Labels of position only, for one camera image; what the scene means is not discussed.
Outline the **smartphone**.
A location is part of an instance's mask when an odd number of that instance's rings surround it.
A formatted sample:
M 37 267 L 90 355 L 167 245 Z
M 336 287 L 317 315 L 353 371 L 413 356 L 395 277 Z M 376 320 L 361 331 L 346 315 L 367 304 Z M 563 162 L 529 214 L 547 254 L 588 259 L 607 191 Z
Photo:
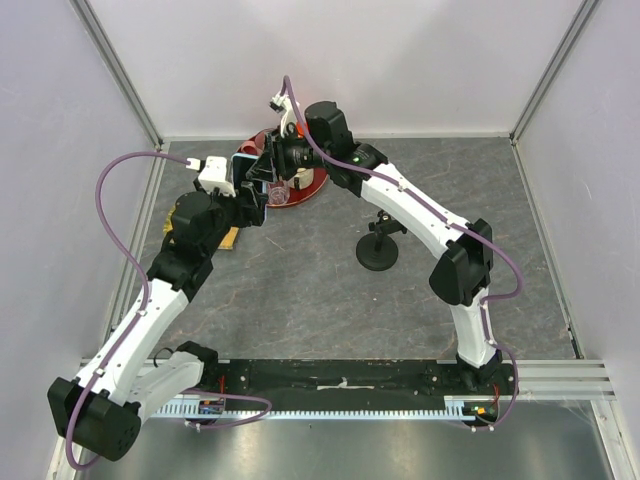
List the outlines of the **smartphone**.
M 257 158 L 258 157 L 255 155 L 248 155 L 243 153 L 235 153 L 231 157 L 232 177 L 234 180 L 236 197 L 241 195 L 241 191 L 240 191 L 241 182 L 249 181 L 246 179 L 247 170 L 256 161 Z M 268 195 L 267 187 L 265 183 L 263 183 L 263 193 Z

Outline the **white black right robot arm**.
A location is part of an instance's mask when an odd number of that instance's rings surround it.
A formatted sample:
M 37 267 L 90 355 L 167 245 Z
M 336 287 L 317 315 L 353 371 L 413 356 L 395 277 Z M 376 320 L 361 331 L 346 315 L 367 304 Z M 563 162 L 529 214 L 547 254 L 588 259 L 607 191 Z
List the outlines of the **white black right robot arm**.
M 448 304 L 457 335 L 458 381 L 483 392 L 502 359 L 491 331 L 487 297 L 495 251 L 484 220 L 470 223 L 417 189 L 370 144 L 354 140 L 346 117 L 331 101 L 301 111 L 285 93 L 270 107 L 279 126 L 267 133 L 251 177 L 274 183 L 300 170 L 324 169 L 338 187 L 378 207 L 416 236 L 436 258 L 429 285 Z

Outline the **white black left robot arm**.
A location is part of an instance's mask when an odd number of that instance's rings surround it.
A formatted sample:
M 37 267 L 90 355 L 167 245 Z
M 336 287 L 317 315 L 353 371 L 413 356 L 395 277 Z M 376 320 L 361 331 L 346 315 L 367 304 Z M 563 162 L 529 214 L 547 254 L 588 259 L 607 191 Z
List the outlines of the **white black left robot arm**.
M 204 189 L 180 196 L 171 228 L 129 312 L 95 357 L 71 380 L 56 378 L 47 392 L 58 434 L 99 457 L 118 461 L 144 422 L 176 395 L 208 393 L 219 382 L 218 354 L 193 341 L 169 360 L 140 372 L 171 323 L 194 299 L 213 270 L 212 257 L 232 228 L 266 219 L 265 187 L 244 181 L 234 193 Z

